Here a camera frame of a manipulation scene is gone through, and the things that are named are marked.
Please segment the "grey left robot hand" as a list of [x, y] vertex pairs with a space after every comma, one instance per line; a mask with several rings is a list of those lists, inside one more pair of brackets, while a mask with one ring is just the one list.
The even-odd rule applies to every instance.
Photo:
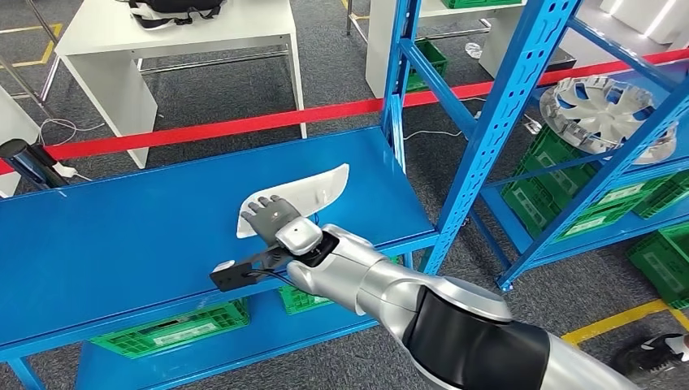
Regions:
[[248, 208], [249, 211], [241, 211], [240, 216], [267, 246], [276, 245], [276, 233], [294, 219], [301, 217], [300, 212], [290, 202], [276, 195], [259, 197], [256, 202], [250, 202]]

